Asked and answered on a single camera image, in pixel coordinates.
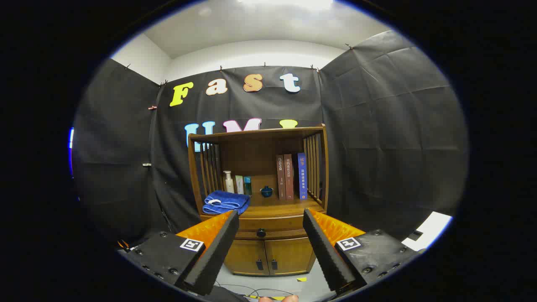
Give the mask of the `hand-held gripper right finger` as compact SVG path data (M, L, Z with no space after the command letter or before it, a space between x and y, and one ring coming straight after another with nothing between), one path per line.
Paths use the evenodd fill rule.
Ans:
M393 275L419 253L381 229L365 232L305 209L303 228L325 280L336 294L349 294Z

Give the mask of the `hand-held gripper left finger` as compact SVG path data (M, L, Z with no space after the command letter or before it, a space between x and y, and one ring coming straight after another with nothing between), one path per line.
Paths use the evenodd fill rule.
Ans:
M155 233L123 256L160 281L205 296L212 291L238 228L238 211L230 210L177 234Z

